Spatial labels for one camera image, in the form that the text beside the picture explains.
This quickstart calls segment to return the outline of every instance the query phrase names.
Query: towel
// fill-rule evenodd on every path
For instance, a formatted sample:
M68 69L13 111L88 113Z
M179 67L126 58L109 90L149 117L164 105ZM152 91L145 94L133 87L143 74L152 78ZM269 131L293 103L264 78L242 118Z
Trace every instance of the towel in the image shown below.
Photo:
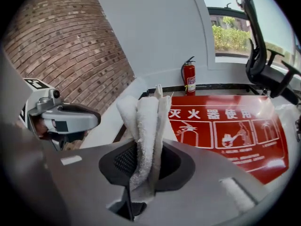
M154 146L154 154L152 161L152 168L149 175L150 186L154 188L156 182L159 180L161 168L161 154L163 147L163 134L168 119L168 112L171 106L171 97L166 96L159 100L158 105L158 119L157 119L157 133Z
M171 97L159 84L153 97L127 96L117 103L126 128L137 143L137 168L130 178L132 202L149 203L159 179L163 138L177 140L168 119Z
M137 105L137 126L139 140L137 144L138 165L130 178L130 190L135 190L148 177L153 159L153 151L157 130L158 99L143 97Z
M116 104L124 125L130 131L135 142L138 143L139 131L137 127L137 104L138 100L133 96L127 96Z

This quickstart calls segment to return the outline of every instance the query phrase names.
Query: red brick wall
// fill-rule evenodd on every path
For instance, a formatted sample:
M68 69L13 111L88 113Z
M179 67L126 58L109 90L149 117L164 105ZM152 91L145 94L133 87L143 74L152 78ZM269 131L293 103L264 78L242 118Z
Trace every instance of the red brick wall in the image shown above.
M100 113L134 80L98 0L27 0L3 45L24 78Z

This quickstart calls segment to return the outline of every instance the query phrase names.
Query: black chair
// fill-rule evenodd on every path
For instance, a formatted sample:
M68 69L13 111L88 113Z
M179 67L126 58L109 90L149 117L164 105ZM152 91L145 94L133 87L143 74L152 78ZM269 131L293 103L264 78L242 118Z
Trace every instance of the black chair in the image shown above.
M295 74L301 75L301 73L284 61L282 61L282 64L287 67L287 74L282 74L280 71L272 68L271 64L275 56L283 55L271 49L269 49L271 56L268 63L266 64L266 46L260 27L258 25L253 0L241 0L241 3L239 3L237 0L237 4L245 11L250 21L256 43L256 48L254 48L254 44L252 40L250 40L251 54L246 64L246 74L248 76L248 79L255 85L269 89L271 98L275 98L281 95L292 104L297 105L298 97L294 93L289 83Z

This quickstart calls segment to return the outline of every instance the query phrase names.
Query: gray surface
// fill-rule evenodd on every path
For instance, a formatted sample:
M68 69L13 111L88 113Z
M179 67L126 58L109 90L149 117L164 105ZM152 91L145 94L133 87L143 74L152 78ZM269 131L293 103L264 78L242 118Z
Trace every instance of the gray surface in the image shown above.
M138 222L157 226L210 226L231 220L239 216L239 211L219 182L228 177L235 178L258 202L267 195L264 185L223 156L175 141L165 142L189 154L196 171L180 190L157 193Z
M129 223L108 210L112 204L121 201L124 187L110 184L98 167L103 155L124 143L59 153L45 148L47 165L67 204L72 225ZM62 158L75 155L80 156L82 160L65 166L62 164Z
M26 128L5 124L0 126L3 170L16 193L27 207L50 224L70 225L66 203L45 164L42 144L45 143L49 148L52 145L36 139Z
M6 123L15 123L31 95L32 90L26 85L17 70L0 48L0 119Z
M218 226L253 226L261 219L276 203L281 195L284 187L277 188L272 193L269 193L256 207L250 209L247 213L240 215L240 217L232 220L222 222Z

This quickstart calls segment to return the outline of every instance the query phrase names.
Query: chair armrest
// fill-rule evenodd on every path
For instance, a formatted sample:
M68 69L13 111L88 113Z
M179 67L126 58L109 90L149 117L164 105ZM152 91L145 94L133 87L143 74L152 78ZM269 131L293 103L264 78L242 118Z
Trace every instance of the chair armrest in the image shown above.
M268 48L267 50L268 50L269 52L271 52L271 56L269 57L269 61L268 61L267 66L271 66L271 64L272 64L272 62L273 62L273 60L274 60L274 58L275 58L276 55L280 55L280 56L284 57L283 54L280 54L280 53L278 53L277 51L271 50L271 49L269 49L269 48Z
M275 98L282 94L282 92L289 85L290 81L292 80L292 78L295 74L298 74L301 76L301 72L299 70L297 70L295 67L289 65L288 63L284 62L283 60L281 60L281 62L285 67L288 68L288 72L286 73L286 75L284 76L283 80L280 82L278 87L275 90L271 91L270 96L272 98Z

